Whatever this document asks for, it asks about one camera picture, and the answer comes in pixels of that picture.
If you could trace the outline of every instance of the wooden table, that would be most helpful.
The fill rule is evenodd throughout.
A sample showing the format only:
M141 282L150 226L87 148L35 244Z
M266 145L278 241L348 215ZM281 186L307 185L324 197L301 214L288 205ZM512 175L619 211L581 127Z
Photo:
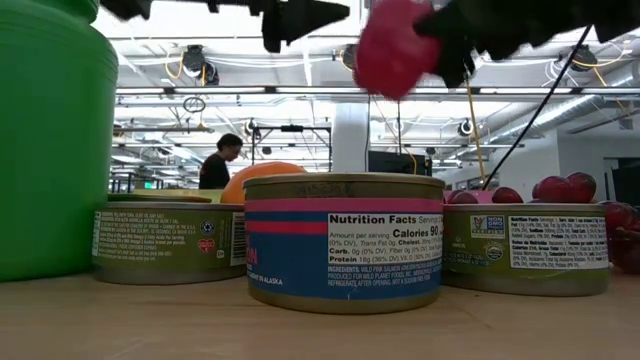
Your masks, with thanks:
M616 360L640 354L640 277L606 295L536 298L445 288L377 316L262 305L246 279L131 287L70 277L0 284L2 360Z

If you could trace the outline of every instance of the person in black shirt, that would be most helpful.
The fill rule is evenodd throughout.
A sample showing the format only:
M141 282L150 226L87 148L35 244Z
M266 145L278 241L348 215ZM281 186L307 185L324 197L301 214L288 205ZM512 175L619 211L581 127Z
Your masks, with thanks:
M235 160L242 149L242 139L225 134L218 141L218 151L209 156L200 168L199 189L224 189L229 182L227 161Z

